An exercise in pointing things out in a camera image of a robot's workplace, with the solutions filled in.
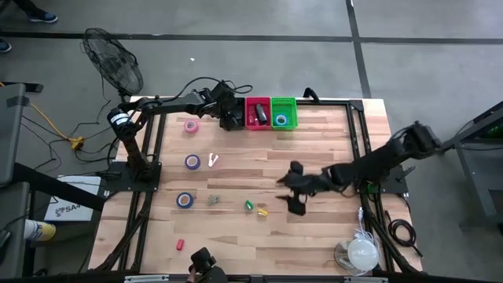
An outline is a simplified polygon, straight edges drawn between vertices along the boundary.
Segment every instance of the purple tape roll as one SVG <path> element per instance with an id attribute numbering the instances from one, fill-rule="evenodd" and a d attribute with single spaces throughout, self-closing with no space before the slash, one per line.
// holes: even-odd
<path id="1" fill-rule="evenodd" d="M 197 155 L 191 154 L 185 158 L 185 166 L 190 170 L 196 170 L 201 166 L 201 159 Z"/>

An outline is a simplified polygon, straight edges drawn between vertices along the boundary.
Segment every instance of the red basket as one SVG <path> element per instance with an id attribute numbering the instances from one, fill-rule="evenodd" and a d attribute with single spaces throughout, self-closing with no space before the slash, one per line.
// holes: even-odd
<path id="1" fill-rule="evenodd" d="M 261 105 L 266 113 L 267 124 L 260 126 L 256 119 L 255 105 Z M 244 99 L 244 125 L 249 130 L 270 130 L 270 97 L 246 97 Z"/>

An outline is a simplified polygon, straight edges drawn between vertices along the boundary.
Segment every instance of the small red block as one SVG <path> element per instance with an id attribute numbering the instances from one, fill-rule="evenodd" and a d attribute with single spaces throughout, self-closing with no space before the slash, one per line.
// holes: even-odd
<path id="1" fill-rule="evenodd" d="M 178 251 L 181 251 L 181 250 L 182 250 L 182 248 L 183 248 L 183 243 L 184 243 L 184 242 L 185 242 L 185 241 L 184 241 L 184 240 L 182 240 L 182 239 L 178 240 L 178 243 L 176 244 L 176 249 L 177 249 Z"/>

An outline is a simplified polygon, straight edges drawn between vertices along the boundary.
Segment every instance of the pink tape roll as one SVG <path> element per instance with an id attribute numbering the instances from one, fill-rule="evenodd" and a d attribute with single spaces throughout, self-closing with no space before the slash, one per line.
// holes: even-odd
<path id="1" fill-rule="evenodd" d="M 189 120 L 187 122 L 185 122 L 185 124 L 183 125 L 183 129 L 187 132 L 187 133 L 195 133 L 197 132 L 197 130 L 199 129 L 199 126 L 197 125 L 197 122 L 194 121 L 194 120 Z"/>

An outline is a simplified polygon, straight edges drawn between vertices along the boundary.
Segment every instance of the green basket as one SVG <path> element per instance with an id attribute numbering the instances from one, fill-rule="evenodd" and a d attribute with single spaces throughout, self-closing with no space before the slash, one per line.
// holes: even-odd
<path id="1" fill-rule="evenodd" d="M 299 125 L 297 119 L 297 100 L 294 97 L 272 97 L 270 99 L 272 112 L 273 130 L 293 130 Z M 277 116 L 286 117 L 286 124 L 279 125 L 276 122 Z"/>

